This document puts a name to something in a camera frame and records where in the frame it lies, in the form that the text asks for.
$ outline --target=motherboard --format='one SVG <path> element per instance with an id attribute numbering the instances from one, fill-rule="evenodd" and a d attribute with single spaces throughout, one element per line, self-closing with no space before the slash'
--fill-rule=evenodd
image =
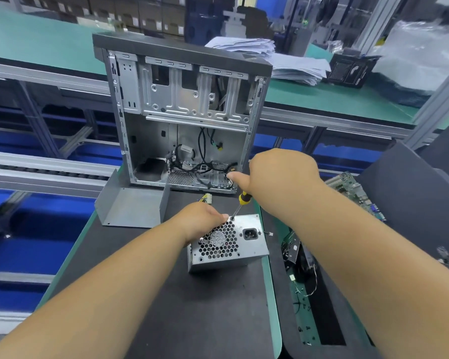
<path id="1" fill-rule="evenodd" d="M 349 172 L 343 172 L 342 174 L 336 175 L 326 181 L 326 185 L 332 187 L 337 192 L 361 206 L 365 211 L 374 215 L 381 222 L 386 222 L 386 218 L 377 205 L 371 202 L 361 184 L 358 183 Z"/>

